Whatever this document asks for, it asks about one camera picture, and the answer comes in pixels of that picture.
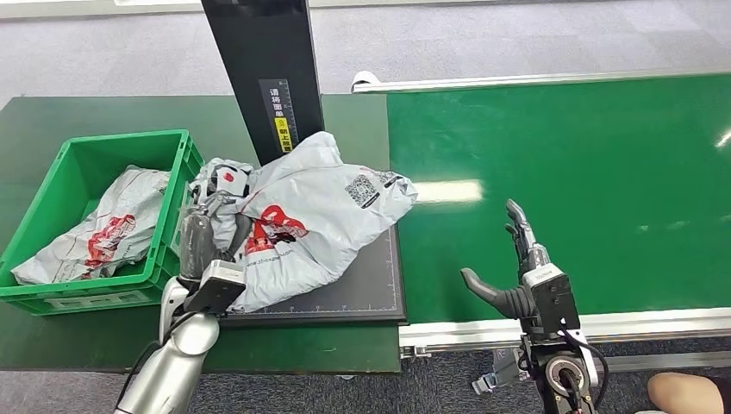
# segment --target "white plastic bag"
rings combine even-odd
[[[336,281],[358,251],[416,201],[409,179],[343,164],[319,132],[251,173],[244,215],[254,220],[236,258],[247,289],[230,310],[252,312]]]
[[[19,284],[111,276],[147,254],[169,172],[128,166],[80,224],[12,270]]]
[[[228,250],[236,232],[235,215],[241,211],[248,175],[253,170],[250,164],[214,158],[209,161],[189,187],[193,203],[204,205],[216,191],[226,191],[234,197],[231,204],[222,205],[210,218],[213,228],[213,242],[221,251]]]

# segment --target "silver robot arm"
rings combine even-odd
[[[115,414],[187,412],[205,357],[218,339],[218,319],[225,317],[226,309],[246,289],[242,267],[214,260],[226,255],[213,245],[210,215],[214,210],[194,208],[182,221],[180,276],[168,280],[163,291],[159,338],[150,344],[156,350],[129,388],[128,378]],[[250,224],[240,226],[237,235],[245,235],[249,228]]]
[[[203,361],[217,339],[218,319],[212,315],[198,312],[181,323],[147,360],[114,413],[187,412]]]

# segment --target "cable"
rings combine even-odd
[[[599,351],[599,349],[592,347],[588,343],[583,343],[573,336],[569,335],[566,329],[562,329],[561,332],[564,333],[564,339],[566,340],[566,342],[575,347],[589,349],[589,352],[596,355],[599,361],[602,363],[602,368],[604,369],[604,377],[602,378],[602,386],[599,388],[599,395],[597,396],[597,399],[594,400],[594,408],[599,409],[599,405],[602,403],[602,400],[604,400],[604,393],[607,392],[607,385],[609,384],[609,364],[607,363],[607,359],[604,358],[604,355]]]
[[[129,387],[129,382],[132,381],[132,375],[134,375],[134,371],[137,371],[137,368],[140,367],[140,364],[143,360],[146,360],[150,357],[148,354],[152,354],[157,349],[159,349],[159,342],[157,341],[151,341],[147,344],[145,349],[142,350],[142,353],[140,356],[137,357],[137,361],[134,362],[134,365],[132,366],[132,370],[129,371],[129,374],[127,374],[127,379],[124,380],[124,386],[122,386],[122,390],[119,392],[119,398],[116,399],[116,406],[119,406],[119,403],[122,402],[122,398],[124,397],[124,393],[127,392],[127,388]]]
[[[127,379],[124,380],[124,386],[122,386],[122,390],[119,392],[119,398],[116,400],[116,406],[119,406],[119,403],[122,402],[122,398],[124,398],[125,392],[127,392],[127,388],[129,388],[129,383],[132,381],[132,376],[134,375],[134,372],[137,371],[137,369],[140,368],[140,364],[143,361],[146,361],[147,358],[150,357],[150,355],[155,352],[156,350],[160,349],[165,345],[169,340],[170,336],[172,336],[172,332],[183,322],[187,321],[188,319],[192,318],[193,315],[195,315],[196,312],[188,312],[181,316],[177,321],[175,321],[171,326],[170,329],[167,330],[167,332],[163,335],[162,343],[159,343],[157,341],[151,341],[145,346],[145,349],[142,350],[142,353],[140,356],[137,357],[137,361],[134,362],[134,365],[132,366],[132,370],[129,371],[129,374],[127,374]]]
[[[162,345],[165,345],[167,341],[170,339],[170,336],[172,336],[172,332],[180,325],[183,324],[183,322],[187,321],[188,319],[192,318],[197,312],[188,312],[184,314],[183,316],[179,317],[177,321],[172,323],[170,325],[170,329],[167,330],[167,332],[162,336]]]

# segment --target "floor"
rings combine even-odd
[[[316,9],[311,15],[324,93],[348,93],[360,70],[395,81],[729,69],[729,19],[731,2],[723,0]],[[0,22],[0,39],[0,107],[21,95],[233,93],[199,13]],[[444,354],[404,361],[400,376],[351,381],[208,375],[191,412],[538,412],[528,383],[486,398],[472,393],[469,381],[488,361],[488,354]],[[728,370],[713,372],[731,377]],[[649,375],[616,375],[603,412],[650,408]],[[0,412],[81,414],[110,412],[122,377],[0,373],[0,384]]]

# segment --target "black stand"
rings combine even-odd
[[[307,0],[202,0],[264,164],[324,130]]]

